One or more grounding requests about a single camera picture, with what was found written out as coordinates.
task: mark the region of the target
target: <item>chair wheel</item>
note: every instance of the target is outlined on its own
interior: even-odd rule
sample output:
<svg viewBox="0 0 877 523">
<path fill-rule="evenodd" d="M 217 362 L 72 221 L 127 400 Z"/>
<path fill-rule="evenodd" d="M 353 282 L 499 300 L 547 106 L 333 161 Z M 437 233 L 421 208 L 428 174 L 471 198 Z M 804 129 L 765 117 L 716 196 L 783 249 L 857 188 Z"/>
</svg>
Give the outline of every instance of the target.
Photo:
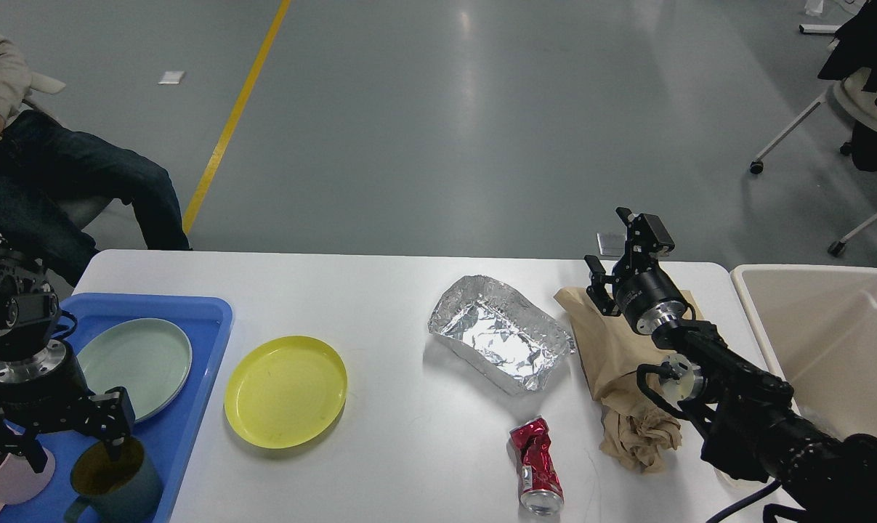
<svg viewBox="0 0 877 523">
<path fill-rule="evenodd" d="M 844 246 L 846 243 L 844 241 L 834 241 L 833 245 L 829 246 L 829 254 L 838 258 L 844 252 Z"/>
</svg>

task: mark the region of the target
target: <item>blue tray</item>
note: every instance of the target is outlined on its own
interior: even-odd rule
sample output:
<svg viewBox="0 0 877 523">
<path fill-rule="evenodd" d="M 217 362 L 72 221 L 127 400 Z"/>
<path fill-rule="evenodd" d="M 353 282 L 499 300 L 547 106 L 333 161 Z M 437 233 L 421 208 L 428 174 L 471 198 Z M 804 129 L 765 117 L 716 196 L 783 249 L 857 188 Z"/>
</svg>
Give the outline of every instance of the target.
<svg viewBox="0 0 877 523">
<path fill-rule="evenodd" d="M 182 391 L 160 413 L 137 424 L 133 433 L 145 444 L 163 480 L 160 505 L 145 521 L 166 523 L 176 503 L 206 401 L 228 344 L 232 308 L 218 298 L 98 293 L 77 294 L 65 300 L 62 307 L 79 320 L 76 332 L 67 338 L 76 353 L 107 328 L 141 317 L 166 319 L 182 328 L 190 338 L 193 367 Z M 46 489 L 32 500 L 3 509 L 0 523 L 63 521 L 63 513 L 76 499 L 70 487 L 70 470 L 80 454 L 96 440 L 66 431 L 41 434 L 39 441 L 57 459 L 54 476 Z M 80 523 L 98 521 L 91 508 L 80 518 Z"/>
</svg>

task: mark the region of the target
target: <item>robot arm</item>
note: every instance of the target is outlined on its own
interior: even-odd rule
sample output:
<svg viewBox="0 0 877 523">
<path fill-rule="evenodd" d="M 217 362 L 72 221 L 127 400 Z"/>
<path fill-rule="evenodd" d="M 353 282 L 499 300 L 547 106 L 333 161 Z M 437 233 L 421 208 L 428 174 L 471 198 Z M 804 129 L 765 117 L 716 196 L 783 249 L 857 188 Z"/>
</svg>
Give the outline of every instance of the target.
<svg viewBox="0 0 877 523">
<path fill-rule="evenodd" d="M 677 351 L 661 365 L 638 367 L 643 394 L 695 425 L 701 459 L 735 479 L 774 477 L 806 509 L 767 506 L 766 521 L 877 521 L 877 438 L 823 433 L 791 410 L 787 381 L 733 353 L 716 325 L 685 319 L 691 305 L 658 266 L 658 256 L 674 249 L 660 218 L 617 212 L 628 229 L 625 254 L 611 275 L 597 257 L 585 257 L 587 294 L 601 314 L 623 315 L 656 347 Z M 661 394 L 647 385 L 648 374 L 658 374 Z"/>
<path fill-rule="evenodd" d="M 115 460 L 134 426 L 125 388 L 94 394 L 73 348 L 53 338 L 60 314 L 45 268 L 0 246 L 0 454 L 24 456 L 36 472 L 47 461 L 37 434 L 76 430 L 102 440 Z"/>
</svg>

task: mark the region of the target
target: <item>yellow plate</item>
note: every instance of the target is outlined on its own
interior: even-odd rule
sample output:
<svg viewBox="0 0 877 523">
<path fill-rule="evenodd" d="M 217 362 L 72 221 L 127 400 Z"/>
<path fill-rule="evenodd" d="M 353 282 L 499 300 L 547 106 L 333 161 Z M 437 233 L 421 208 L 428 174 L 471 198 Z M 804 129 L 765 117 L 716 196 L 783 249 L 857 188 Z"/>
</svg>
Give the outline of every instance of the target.
<svg viewBox="0 0 877 523">
<path fill-rule="evenodd" d="M 324 341 L 286 336 L 246 355 L 225 390 L 225 417 L 243 440 L 265 449 L 309 441 L 344 406 L 348 373 Z"/>
</svg>

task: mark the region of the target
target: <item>dark green mug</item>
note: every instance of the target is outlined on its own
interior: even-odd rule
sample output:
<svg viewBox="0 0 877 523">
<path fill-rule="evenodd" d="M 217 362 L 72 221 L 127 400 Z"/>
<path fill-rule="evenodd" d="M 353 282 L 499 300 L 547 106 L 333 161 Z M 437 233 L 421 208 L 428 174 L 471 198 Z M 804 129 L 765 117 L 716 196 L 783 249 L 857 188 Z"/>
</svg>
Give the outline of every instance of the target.
<svg viewBox="0 0 877 523">
<path fill-rule="evenodd" d="M 138 523 L 160 503 L 163 482 L 142 443 L 130 437 L 122 444 L 118 461 L 109 460 L 102 443 L 90 447 L 70 473 L 70 485 L 79 494 L 63 519 L 76 523 L 91 506 L 105 523 Z"/>
</svg>

